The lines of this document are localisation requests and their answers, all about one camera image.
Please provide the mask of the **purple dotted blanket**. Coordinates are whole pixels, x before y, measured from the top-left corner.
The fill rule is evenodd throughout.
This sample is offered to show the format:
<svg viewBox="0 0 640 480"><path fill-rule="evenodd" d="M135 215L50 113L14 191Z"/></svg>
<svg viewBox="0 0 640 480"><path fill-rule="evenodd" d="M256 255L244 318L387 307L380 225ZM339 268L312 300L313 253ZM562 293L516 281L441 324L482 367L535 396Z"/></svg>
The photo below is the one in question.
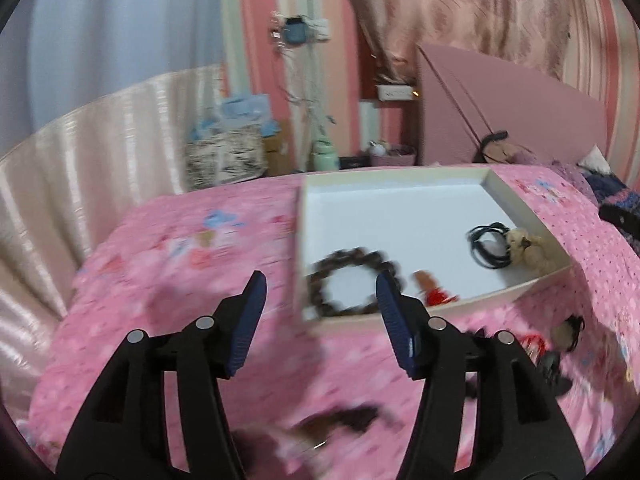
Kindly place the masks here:
<svg viewBox="0 0 640 480"><path fill-rule="evenodd" d="M530 151L516 151L506 158L509 164L546 167L558 174L594 206L598 206L597 197L582 172L575 166L559 160L540 159Z"/></svg>

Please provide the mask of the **mint green bottle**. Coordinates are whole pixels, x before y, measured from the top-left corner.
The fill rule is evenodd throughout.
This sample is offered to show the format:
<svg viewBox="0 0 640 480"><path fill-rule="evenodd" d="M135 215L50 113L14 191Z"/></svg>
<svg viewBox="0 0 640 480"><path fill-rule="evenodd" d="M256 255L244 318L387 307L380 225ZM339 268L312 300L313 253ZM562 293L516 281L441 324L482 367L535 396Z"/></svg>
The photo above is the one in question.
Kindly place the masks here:
<svg viewBox="0 0 640 480"><path fill-rule="evenodd" d="M340 158L332 142L322 136L314 141L311 152L312 168L314 171L337 171L340 169Z"/></svg>

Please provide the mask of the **white power strip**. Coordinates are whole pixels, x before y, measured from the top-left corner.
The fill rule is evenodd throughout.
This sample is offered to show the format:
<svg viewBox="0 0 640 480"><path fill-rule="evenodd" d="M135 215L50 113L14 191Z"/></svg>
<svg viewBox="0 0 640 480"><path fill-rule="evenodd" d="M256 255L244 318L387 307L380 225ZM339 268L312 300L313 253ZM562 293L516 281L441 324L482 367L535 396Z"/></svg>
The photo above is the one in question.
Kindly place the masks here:
<svg viewBox="0 0 640 480"><path fill-rule="evenodd" d="M408 84L378 84L376 91L381 102L410 102L416 97Z"/></svg>

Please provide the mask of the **white shallow cardboard tray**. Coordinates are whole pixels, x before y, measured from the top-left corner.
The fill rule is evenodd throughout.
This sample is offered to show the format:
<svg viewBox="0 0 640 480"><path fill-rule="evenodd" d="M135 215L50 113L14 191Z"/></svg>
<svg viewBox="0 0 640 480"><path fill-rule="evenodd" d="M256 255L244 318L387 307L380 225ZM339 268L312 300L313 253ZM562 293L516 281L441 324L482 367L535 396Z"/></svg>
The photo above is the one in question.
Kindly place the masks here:
<svg viewBox="0 0 640 480"><path fill-rule="evenodd" d="M572 258L521 198L489 167L408 167L307 174L298 193L293 306L317 333L382 330L379 314L324 318L308 292L314 265L337 250L380 252L398 271L407 296L420 289L413 273L432 274L457 296L437 308L448 321L510 304L556 284ZM468 233L501 222L544 239L552 272L522 264L490 270L472 252Z"/></svg>

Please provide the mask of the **light blue gift bag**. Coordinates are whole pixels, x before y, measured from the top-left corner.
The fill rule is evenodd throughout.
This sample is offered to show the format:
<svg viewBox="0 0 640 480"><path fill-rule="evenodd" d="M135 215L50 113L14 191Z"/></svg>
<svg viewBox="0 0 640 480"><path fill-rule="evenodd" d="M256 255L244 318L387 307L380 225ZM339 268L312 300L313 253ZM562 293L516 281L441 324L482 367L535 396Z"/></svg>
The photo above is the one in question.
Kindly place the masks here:
<svg viewBox="0 0 640 480"><path fill-rule="evenodd" d="M218 132L249 126L257 126L263 138L270 138L281 131L279 123L272 116L267 93L234 96L207 107L204 118L188 134L188 140L203 140Z"/></svg>

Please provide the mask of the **pink patterned curtain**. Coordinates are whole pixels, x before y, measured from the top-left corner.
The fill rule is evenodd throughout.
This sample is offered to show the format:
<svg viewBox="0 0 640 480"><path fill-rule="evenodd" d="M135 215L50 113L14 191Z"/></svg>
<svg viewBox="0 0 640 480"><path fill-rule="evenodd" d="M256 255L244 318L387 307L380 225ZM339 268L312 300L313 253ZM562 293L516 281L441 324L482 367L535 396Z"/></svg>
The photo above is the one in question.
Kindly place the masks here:
<svg viewBox="0 0 640 480"><path fill-rule="evenodd" d="M424 42L502 58L561 78L570 34L567 0L350 0L378 78L416 79Z"/></svg>

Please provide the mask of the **pink floral bed sheet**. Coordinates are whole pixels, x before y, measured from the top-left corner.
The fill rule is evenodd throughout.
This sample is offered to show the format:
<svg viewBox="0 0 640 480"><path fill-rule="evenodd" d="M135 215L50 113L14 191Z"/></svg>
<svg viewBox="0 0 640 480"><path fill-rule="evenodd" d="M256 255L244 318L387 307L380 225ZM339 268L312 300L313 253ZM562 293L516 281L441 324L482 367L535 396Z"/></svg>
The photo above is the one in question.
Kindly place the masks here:
<svg viewBox="0 0 640 480"><path fill-rule="evenodd" d="M542 168L296 174L153 200L76 278L30 421L60 479L582 479L639 426L639 261Z"/></svg>

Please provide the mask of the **black plastic hair claw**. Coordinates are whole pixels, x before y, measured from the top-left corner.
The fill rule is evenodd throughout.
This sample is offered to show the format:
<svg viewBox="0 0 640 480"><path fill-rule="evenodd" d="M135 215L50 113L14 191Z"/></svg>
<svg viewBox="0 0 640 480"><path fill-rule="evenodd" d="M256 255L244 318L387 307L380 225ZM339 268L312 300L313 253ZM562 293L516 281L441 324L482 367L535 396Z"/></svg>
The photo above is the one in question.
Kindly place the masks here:
<svg viewBox="0 0 640 480"><path fill-rule="evenodd" d="M572 388L572 380L561 373L561 355L559 352L548 348L548 351L538 361L536 367L556 398L565 396Z"/></svg>

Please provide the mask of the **dark blue patterned quilt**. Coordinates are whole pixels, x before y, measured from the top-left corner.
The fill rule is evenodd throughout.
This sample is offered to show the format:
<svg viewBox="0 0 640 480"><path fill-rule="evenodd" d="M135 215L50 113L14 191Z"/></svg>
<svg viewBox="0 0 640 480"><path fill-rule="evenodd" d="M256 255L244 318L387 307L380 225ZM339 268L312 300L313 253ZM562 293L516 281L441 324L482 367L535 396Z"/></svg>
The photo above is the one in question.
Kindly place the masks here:
<svg viewBox="0 0 640 480"><path fill-rule="evenodd" d="M640 197L615 174L582 172L599 206L601 220L611 223L639 255Z"/></svg>

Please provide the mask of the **wooden gourd red tassel charm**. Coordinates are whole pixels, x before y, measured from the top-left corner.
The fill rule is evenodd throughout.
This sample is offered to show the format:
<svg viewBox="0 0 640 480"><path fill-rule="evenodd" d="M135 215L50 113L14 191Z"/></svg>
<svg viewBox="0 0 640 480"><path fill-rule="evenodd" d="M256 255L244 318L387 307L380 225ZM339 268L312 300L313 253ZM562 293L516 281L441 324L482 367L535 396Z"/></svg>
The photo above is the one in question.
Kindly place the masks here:
<svg viewBox="0 0 640 480"><path fill-rule="evenodd" d="M442 304L451 304L459 300L458 296L450 294L446 289L441 288L430 272L416 271L412 274L412 277L419 286L424 304L429 308L441 306Z"/></svg>

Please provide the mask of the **black beaded scrunchie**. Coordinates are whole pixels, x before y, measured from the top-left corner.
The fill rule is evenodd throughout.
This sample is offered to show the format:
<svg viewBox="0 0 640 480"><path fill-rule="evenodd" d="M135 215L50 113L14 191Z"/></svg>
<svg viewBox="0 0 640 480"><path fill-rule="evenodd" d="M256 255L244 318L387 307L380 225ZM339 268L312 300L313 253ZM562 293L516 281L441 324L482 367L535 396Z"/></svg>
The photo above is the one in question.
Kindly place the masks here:
<svg viewBox="0 0 640 480"><path fill-rule="evenodd" d="M338 428L354 434L365 434L373 422L381 416L381 407L376 404L361 404L354 408L330 408L310 415L294 426L308 438L326 439Z"/></svg>

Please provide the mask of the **cream fabric scrunchie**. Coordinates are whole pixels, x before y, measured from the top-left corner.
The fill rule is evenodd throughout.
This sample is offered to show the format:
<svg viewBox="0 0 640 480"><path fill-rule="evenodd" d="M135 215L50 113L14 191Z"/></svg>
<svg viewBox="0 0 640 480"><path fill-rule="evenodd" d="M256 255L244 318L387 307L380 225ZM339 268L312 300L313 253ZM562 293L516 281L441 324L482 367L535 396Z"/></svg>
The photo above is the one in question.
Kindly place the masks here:
<svg viewBox="0 0 640 480"><path fill-rule="evenodd" d="M514 266L521 264L539 276L552 273L556 265L546 251L546 244L541 236L529 234L526 229L510 229L506 233L506 244Z"/></svg>

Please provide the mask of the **pink padded headboard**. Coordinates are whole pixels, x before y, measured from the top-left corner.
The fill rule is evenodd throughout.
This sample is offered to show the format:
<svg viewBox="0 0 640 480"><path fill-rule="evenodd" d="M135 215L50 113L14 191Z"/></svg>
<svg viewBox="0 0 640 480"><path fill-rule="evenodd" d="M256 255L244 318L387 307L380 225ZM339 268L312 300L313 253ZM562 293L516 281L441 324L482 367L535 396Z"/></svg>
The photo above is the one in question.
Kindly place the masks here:
<svg viewBox="0 0 640 480"><path fill-rule="evenodd" d="M605 150L605 108L585 93L518 64L453 47L418 47L421 165L472 162L491 133L545 159L579 162Z"/></svg>

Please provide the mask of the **brown cardboard storage box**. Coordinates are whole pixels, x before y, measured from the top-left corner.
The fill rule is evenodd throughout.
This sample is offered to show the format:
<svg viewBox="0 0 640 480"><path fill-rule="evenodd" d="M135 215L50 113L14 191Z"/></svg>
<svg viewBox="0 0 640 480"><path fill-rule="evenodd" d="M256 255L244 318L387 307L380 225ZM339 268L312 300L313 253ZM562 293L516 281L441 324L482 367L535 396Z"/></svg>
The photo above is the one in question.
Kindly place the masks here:
<svg viewBox="0 0 640 480"><path fill-rule="evenodd" d="M268 177L292 174L294 171L292 127L288 119L278 122L277 131L272 136L262 138L262 146L267 162Z"/></svg>

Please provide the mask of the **red knotted cord charm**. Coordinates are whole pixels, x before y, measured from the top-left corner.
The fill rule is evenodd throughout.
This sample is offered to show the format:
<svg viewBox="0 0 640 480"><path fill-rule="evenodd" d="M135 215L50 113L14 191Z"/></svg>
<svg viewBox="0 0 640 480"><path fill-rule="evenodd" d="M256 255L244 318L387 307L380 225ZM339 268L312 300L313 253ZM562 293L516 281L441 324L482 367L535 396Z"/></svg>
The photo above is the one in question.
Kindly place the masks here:
<svg viewBox="0 0 640 480"><path fill-rule="evenodd" d="M518 342L535 365L538 364L538 361L548 351L547 341L539 334L518 336Z"/></svg>

